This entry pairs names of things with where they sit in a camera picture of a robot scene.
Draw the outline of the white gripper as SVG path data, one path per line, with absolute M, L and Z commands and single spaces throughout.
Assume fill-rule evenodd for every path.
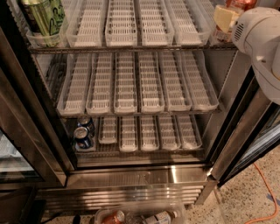
M 280 12 L 256 7 L 243 13 L 242 9 L 215 6 L 213 20 L 223 32 L 233 28 L 232 41 L 240 52 L 251 59 L 272 60 L 280 43 Z

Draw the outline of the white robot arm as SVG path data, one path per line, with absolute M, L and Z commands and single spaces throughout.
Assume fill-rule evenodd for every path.
M 280 12 L 265 7 L 244 11 L 218 4 L 213 20 L 223 32 L 231 32 L 233 44 L 250 57 L 264 94 L 280 105 Z

